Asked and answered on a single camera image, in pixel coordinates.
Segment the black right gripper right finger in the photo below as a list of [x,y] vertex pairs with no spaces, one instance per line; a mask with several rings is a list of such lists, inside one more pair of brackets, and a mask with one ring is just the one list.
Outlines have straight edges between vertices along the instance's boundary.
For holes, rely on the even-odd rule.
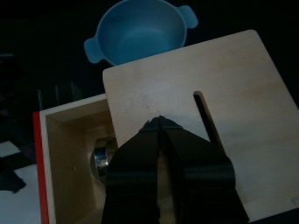
[[249,224],[230,158],[214,143],[161,117],[178,224]]

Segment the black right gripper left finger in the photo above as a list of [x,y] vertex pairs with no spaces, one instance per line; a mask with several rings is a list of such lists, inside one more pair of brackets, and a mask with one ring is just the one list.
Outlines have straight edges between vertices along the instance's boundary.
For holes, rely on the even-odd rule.
[[102,224],[159,224],[159,119],[121,146],[107,168]]

